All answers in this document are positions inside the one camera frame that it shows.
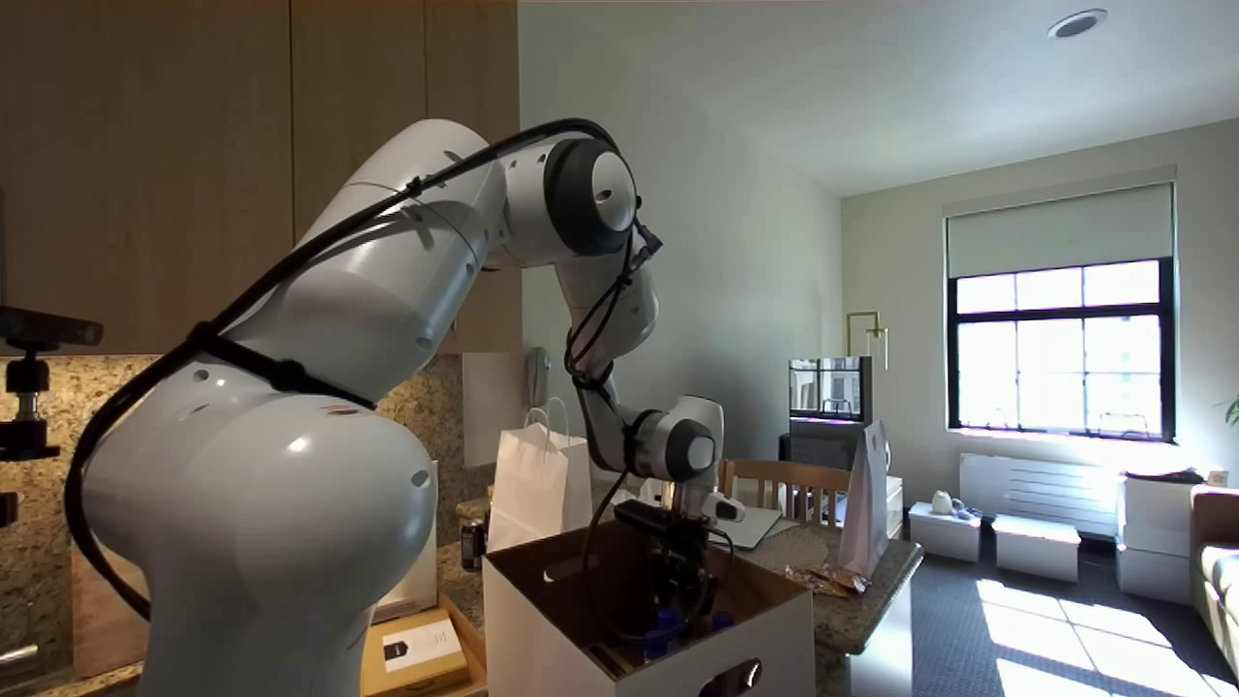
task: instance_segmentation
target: window frame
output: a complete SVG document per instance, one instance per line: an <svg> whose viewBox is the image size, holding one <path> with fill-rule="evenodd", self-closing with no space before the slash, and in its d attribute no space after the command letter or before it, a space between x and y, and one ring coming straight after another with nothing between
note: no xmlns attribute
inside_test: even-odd
<svg viewBox="0 0 1239 697"><path fill-rule="evenodd" d="M1173 295L1173 256L1151 261L1157 263L1157 303L1115 303L1115 306L1061 306L1061 309L981 309L960 314L960 279L982 279L982 274L960 274L948 279L948 432L975 432L975 434L1052 434L1052 439L1092 439L1092 443L1177 443L1177 295ZM1043 428L966 428L960 423L960 326L999 326L999 322L1086 322L1086 318L1157 318L1157 392L1163 392L1163 434L1102 434L1086 432L1043 432Z"/></svg>

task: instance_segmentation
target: black cable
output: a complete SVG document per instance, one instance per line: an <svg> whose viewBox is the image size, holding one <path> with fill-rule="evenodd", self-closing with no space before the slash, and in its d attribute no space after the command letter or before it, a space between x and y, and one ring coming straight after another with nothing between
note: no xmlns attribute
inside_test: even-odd
<svg viewBox="0 0 1239 697"><path fill-rule="evenodd" d="M582 134L582 137L593 137L593 140L602 140L606 146L615 146L615 140L593 123L593 122L548 122L548 123L539 123L539 127L528 127L528 134L516 134L446 170L432 170L426 179L413 179L406 181L406 192L391 193L391 197L380 197L364 211L356 211L351 216L329 225L324 233L300 241L289 256L284 256L275 266L266 266L250 286L244 286L217 318L210 318L196 336L219 336L231 322L240 322L250 306L259 306L275 286L297 279L300 272L309 272L315 263L329 261L329 251L337 245L349 245L351 238L366 233L370 225L384 223L384 215L391 215L393 205L402 201L417 201L426 192L432 188L446 188L485 164L495 164L502 158L507 150L521 146L521 144L534 144L534 140L548 140L548 137L562 137L562 134ZM146 366L140 377L130 377L118 392L112 392L106 401L102 411L91 411L91 417L84 423L77 447L75 447L75 457L71 457L71 474L67 474L67 491L62 491L62 505L67 505L67 523L71 523L71 536L77 544L77 552L84 554L84 563L116 588L116 598L149 619L149 602L142 593L134 593L116 568L112 563L106 558L102 544L91 540L90 530L90 518L84 518L84 505L82 505L82 486L84 486L84 460L95 454L102 439L146 394L155 392L167 377L175 377L179 370L184 370L191 359L196 357L196 343L195 335L175 344L170 354L161 354L155 366Z"/></svg>

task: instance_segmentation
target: wooden cabinet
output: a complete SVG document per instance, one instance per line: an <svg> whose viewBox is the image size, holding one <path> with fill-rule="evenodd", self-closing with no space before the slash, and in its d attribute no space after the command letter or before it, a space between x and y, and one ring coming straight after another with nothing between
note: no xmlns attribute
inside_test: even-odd
<svg viewBox="0 0 1239 697"><path fill-rule="evenodd" d="M285 13L0 4L0 303L175 344L289 247Z"/></svg>
<svg viewBox="0 0 1239 697"><path fill-rule="evenodd" d="M516 134L516 0L4 0L0 303L167 349L397 127ZM449 349L520 349L520 272Z"/></svg>

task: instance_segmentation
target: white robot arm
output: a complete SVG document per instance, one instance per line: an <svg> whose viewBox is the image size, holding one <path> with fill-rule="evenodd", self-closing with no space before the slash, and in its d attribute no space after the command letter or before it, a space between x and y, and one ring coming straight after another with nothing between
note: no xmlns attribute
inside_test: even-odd
<svg viewBox="0 0 1239 697"><path fill-rule="evenodd" d="M366 609L432 518L429 457L370 405L426 370L479 266L555 263L566 370L602 468L684 486L699 516L720 407L622 411L611 359L653 326L658 241L615 144L556 122L495 146L423 122L380 146L304 241L84 428L67 516L149 611L142 695L356 695ZM134 563L149 609L106 563Z"/></svg>

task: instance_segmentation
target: chair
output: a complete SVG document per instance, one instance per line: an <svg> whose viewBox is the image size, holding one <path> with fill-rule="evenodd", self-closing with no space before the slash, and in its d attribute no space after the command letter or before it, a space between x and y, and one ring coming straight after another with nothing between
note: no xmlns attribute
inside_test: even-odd
<svg viewBox="0 0 1239 697"><path fill-rule="evenodd" d="M793 523L840 527L835 495L848 495L852 468L806 460L722 460L722 495L748 509L774 509Z"/></svg>

